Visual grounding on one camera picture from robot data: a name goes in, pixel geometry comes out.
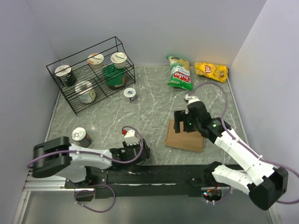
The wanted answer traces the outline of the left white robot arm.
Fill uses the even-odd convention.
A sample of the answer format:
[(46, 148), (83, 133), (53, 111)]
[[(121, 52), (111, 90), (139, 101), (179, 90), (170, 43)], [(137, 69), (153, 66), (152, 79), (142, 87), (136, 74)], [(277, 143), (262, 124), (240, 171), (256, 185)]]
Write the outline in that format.
[(33, 160), (27, 167), (32, 169), (34, 178), (57, 175), (86, 188), (93, 181), (91, 167), (123, 169), (149, 157), (150, 148), (145, 139), (137, 144), (125, 140), (122, 148), (95, 150), (71, 144), (69, 138), (63, 136), (34, 146)]

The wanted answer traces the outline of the brown cardboard box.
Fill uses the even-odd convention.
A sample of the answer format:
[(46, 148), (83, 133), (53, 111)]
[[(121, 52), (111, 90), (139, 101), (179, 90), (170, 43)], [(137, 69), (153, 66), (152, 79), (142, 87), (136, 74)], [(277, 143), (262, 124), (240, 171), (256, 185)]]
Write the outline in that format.
[(199, 132), (183, 132), (182, 122), (180, 122), (180, 131), (180, 133), (175, 133), (174, 120), (170, 119), (164, 145), (192, 152), (203, 152), (205, 139)]

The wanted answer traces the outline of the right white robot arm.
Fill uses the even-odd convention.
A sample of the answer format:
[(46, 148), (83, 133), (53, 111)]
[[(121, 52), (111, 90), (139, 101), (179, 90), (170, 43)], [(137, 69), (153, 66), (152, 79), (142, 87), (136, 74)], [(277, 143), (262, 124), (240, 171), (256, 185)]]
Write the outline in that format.
[(174, 112), (174, 130), (199, 132), (224, 152), (229, 154), (243, 172), (233, 170), (224, 164), (213, 162), (206, 168), (205, 183), (214, 186), (227, 184), (247, 194), (260, 209), (268, 210), (286, 192), (288, 172), (262, 161), (251, 153), (247, 145), (237, 137), (235, 131), (219, 117), (212, 118), (203, 102), (188, 101), (186, 109)]

